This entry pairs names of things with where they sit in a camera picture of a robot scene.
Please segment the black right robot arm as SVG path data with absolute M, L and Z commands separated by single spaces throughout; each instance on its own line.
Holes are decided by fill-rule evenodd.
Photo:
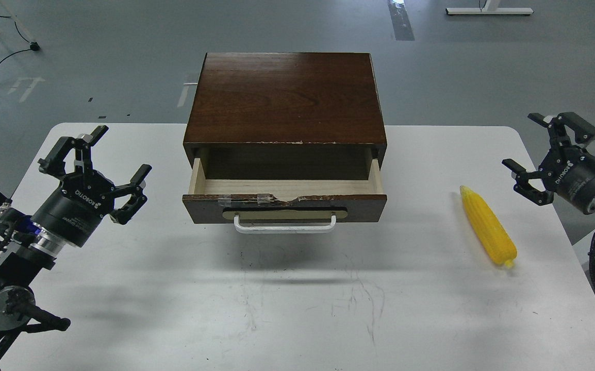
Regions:
M 587 145 L 595 127 L 574 112 L 558 115 L 530 113 L 528 118 L 548 131 L 550 150 L 533 172 L 513 159 L 503 165 L 515 179 L 514 191 L 536 205 L 548 205 L 559 195 L 583 214 L 595 213 L 595 156 Z M 588 272 L 595 291 L 595 232 L 588 251 Z

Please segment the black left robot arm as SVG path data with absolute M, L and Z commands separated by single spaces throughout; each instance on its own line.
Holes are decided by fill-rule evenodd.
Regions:
M 93 168 L 92 147 L 108 127 L 90 134 L 60 137 L 40 172 L 59 180 L 57 189 L 33 215 L 9 203 L 0 208 L 0 360 L 21 333 L 65 331 L 71 322 L 36 305 L 31 282 L 50 270 L 65 246 L 82 247 L 105 216 L 125 225 L 147 201 L 143 164 L 130 182 L 114 185 Z

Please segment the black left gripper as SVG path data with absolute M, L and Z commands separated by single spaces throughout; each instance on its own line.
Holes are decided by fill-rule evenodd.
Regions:
M 143 188 L 151 165 L 142 164 L 130 183 L 116 187 L 94 171 L 91 150 L 108 129 L 98 125 L 91 134 L 60 137 L 47 157 L 38 160 L 41 173 L 62 180 L 31 220 L 77 247 L 86 243 L 106 214 L 114 223 L 126 225 L 147 201 Z M 74 172 L 67 174 L 65 158 L 72 150 Z M 114 200 L 128 195 L 128 202 L 114 209 Z

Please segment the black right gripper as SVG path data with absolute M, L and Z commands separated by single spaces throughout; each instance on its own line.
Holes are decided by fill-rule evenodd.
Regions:
M 550 150 L 534 172 L 512 158 L 502 160 L 515 180 L 514 191 L 539 206 L 552 204 L 556 193 L 582 213 L 595 213 L 595 156 L 587 151 L 595 127 L 574 112 L 529 113 L 528 119 L 547 129 Z M 542 179 L 545 190 L 533 187 L 531 179 Z

